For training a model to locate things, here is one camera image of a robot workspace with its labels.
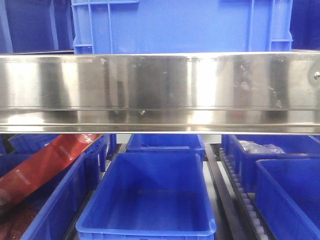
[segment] stainless steel bar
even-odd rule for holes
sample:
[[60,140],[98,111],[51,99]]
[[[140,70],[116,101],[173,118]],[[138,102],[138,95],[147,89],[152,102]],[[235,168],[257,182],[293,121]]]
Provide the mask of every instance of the stainless steel bar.
[[220,172],[210,144],[205,144],[205,153],[208,158],[212,181],[214,181],[214,184],[216,186],[216,193],[222,201],[222,206],[229,224],[232,237],[234,240],[248,240],[249,237],[245,234],[245,231],[243,229],[244,226],[240,221],[239,213],[237,212],[230,193],[228,192],[226,183]]
[[320,134],[320,52],[0,56],[0,133]]

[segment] blue plastic crate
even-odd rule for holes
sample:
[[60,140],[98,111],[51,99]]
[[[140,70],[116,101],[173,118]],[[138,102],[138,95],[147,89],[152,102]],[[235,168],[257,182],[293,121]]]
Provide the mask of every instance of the blue plastic crate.
[[132,134],[128,153],[192,153],[203,162],[205,145],[199,134]]
[[255,205],[277,240],[320,240],[320,159],[260,160]]
[[117,154],[76,229],[81,240],[214,239],[199,156]]
[[51,143],[59,134],[16,134],[9,138],[16,153],[36,153]]
[[[252,154],[245,152],[239,140],[253,141],[260,145],[274,144],[285,154]],[[303,135],[230,135],[227,158],[238,174],[247,193],[254,193],[257,184],[256,161],[261,159],[319,158],[320,142],[313,136]]]
[[[0,177],[31,156],[20,153],[0,155]],[[22,236],[22,240],[63,238],[83,200],[89,191],[93,190],[92,183],[88,183],[86,177],[88,168],[93,167],[89,165],[98,167],[98,162],[87,162],[86,153],[83,153],[71,166],[25,199],[32,203],[39,213]]]
[[290,51],[292,0],[71,0],[76,54]]
[[319,0],[294,0],[290,30],[294,49],[320,50]]
[[0,53],[72,48],[70,0],[0,1]]

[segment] red packaging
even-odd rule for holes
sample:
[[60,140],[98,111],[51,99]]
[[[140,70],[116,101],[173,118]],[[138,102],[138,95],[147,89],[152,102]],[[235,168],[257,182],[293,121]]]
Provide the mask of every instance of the red packaging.
[[0,216],[68,167],[101,134],[62,134],[0,178]]

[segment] metal rail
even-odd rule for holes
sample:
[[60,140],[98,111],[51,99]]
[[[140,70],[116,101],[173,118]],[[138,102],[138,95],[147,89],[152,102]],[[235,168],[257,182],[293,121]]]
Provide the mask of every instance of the metal rail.
[[209,170],[212,181],[216,187],[216,193],[222,201],[222,206],[225,212],[227,222],[234,240],[248,240],[245,234],[244,225],[241,223],[239,213],[233,203],[233,200],[228,192],[225,180],[220,172],[219,166],[216,162],[214,152],[210,144],[205,145],[205,153],[209,162]]
[[0,133],[320,134],[320,52],[0,56]]

